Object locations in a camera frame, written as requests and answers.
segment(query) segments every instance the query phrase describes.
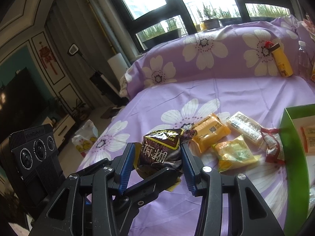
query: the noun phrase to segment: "blue gripper pad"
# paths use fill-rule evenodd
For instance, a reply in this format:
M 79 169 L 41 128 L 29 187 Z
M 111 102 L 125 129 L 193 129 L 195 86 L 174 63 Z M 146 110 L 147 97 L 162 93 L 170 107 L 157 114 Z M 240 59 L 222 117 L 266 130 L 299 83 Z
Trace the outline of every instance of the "blue gripper pad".
M 193 170 L 193 167 L 191 166 L 187 153 L 183 151 L 183 146 L 181 146 L 182 149 L 182 165 L 183 165 L 183 172 L 186 180 L 186 184 L 188 187 L 188 190 L 192 192 L 192 195 L 197 196 L 197 185 L 196 185 L 196 174 Z
M 136 152 L 135 145 L 133 143 L 128 143 L 128 145 L 130 145 L 130 144 L 131 144 L 131 146 L 129 148 L 129 152 L 127 154 L 127 157 L 125 159 L 125 163 L 124 163 L 124 165 L 121 169 L 121 172 L 120 172 L 120 178 L 119 178 L 120 184 L 118 187 L 118 192 L 120 195 L 122 195 L 123 192 L 127 189 L 129 178 L 130 178 L 130 173 L 131 173 L 132 167 L 133 167 L 135 152 Z

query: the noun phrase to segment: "black snack package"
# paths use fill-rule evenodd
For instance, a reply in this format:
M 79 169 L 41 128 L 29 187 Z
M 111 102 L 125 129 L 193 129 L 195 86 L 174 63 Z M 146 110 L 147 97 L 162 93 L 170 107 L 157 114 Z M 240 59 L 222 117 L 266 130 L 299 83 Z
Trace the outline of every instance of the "black snack package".
M 196 130 L 169 129 L 146 134 L 135 169 L 143 179 L 164 167 L 174 168 L 182 175 L 182 155 L 180 144 L 191 140 Z

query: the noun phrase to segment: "window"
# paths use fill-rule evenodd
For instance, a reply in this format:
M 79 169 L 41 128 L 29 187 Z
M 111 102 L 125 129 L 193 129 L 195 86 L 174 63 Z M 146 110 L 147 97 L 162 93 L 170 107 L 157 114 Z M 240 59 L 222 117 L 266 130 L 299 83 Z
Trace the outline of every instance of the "window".
M 203 29 L 294 15 L 290 0 L 111 0 L 139 52 Z

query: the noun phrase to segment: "gray curtain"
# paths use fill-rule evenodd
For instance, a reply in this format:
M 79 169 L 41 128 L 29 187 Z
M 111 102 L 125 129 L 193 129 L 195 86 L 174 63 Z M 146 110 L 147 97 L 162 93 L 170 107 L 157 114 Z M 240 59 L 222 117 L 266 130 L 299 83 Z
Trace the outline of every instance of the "gray curtain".
M 91 108 L 111 105 L 89 80 L 94 71 L 78 55 L 67 51 L 75 43 L 88 63 L 102 72 L 119 89 L 119 83 L 107 63 L 114 56 L 86 0 L 55 0 L 45 30 L 71 81 Z

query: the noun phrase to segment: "yellow pipe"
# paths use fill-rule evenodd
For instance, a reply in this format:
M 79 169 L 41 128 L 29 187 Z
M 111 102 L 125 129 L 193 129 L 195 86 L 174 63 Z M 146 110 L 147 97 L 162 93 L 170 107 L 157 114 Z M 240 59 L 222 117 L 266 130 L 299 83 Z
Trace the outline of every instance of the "yellow pipe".
M 89 0 L 86 0 L 86 1 L 87 1 L 88 5 L 89 5 L 89 7 L 90 7 L 91 11 L 92 11 L 92 12 L 93 12 L 93 14 L 94 14 L 94 17 L 95 17 L 95 19 L 96 19 L 96 21 L 97 21 L 98 25 L 100 26 L 100 29 L 102 30 L 103 35 L 104 35 L 104 36 L 105 36 L 105 38 L 107 39 L 107 41 L 108 41 L 108 43 L 109 43 L 109 46 L 111 47 L 111 50 L 112 50 L 112 51 L 113 51 L 113 53 L 116 55 L 116 54 L 117 54 L 117 51 L 115 50 L 115 48 L 114 48 L 113 44 L 112 44 L 112 43 L 111 43 L 111 41 L 109 40 L 109 38 L 108 38 L 108 36 L 107 36 L 107 34 L 106 34 L 106 32 L 105 32 L 105 30 L 104 30 L 104 28 L 103 28 L 103 26 L 102 26 L 102 24 L 101 24 L 100 20 L 99 20 L 99 18 L 97 17 L 97 15 L 96 15 L 95 11 L 93 10 L 93 7 L 92 7 L 92 5 L 91 5 L 90 1 L 89 1 Z

